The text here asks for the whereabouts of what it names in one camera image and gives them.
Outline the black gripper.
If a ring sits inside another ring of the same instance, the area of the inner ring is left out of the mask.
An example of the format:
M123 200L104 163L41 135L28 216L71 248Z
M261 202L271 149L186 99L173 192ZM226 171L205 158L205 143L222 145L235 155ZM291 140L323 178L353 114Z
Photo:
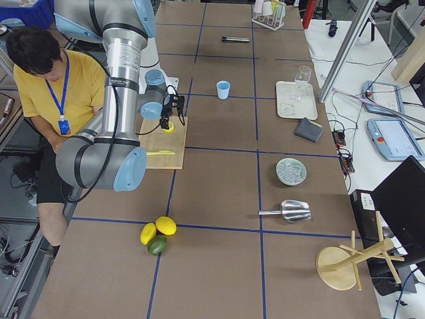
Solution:
M177 116L183 116L183 108L185 97L176 94L170 94L168 101L163 105L161 112L160 126L162 129L170 129L169 117L173 113L173 109L177 110Z

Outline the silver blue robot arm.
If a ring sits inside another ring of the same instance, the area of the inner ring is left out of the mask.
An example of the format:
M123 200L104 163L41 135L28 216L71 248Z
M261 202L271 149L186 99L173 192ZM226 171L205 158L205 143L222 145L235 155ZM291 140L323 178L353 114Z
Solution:
M75 39L102 43L106 80L102 109L56 155L61 179L82 189L136 189L147 153L135 130L137 116L167 127L184 100L170 93L158 64L150 1L56 1L57 29Z

